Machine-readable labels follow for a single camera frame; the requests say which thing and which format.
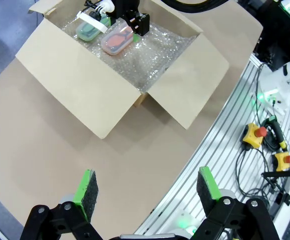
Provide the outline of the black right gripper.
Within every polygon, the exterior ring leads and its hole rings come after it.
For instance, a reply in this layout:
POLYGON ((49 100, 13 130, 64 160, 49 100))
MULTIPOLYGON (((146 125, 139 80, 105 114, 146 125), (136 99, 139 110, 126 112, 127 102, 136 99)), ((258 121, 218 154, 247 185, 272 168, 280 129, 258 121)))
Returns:
POLYGON ((133 32, 141 37, 145 36, 150 29, 150 15, 140 14, 138 7, 140 0, 113 0, 114 11, 111 17, 126 20, 133 32))

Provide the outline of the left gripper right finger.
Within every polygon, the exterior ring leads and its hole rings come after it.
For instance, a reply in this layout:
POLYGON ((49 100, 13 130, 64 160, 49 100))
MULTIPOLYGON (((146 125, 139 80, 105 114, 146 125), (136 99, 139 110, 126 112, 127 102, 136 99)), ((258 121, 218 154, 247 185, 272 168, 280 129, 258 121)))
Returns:
POLYGON ((199 168, 197 193, 206 218, 191 239, 217 240, 225 229, 236 232, 240 240, 279 239, 265 203, 259 198, 242 203, 222 195, 207 166, 199 168))

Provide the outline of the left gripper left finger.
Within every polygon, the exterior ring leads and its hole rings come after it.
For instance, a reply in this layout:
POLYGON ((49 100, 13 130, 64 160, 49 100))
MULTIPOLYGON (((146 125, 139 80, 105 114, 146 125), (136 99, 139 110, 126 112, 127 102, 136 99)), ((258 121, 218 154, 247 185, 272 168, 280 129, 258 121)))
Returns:
POLYGON ((100 240, 102 237, 91 225, 98 195, 96 174, 86 170, 72 200, 50 209, 34 206, 23 228, 22 240, 58 240, 72 234, 76 240, 100 240))

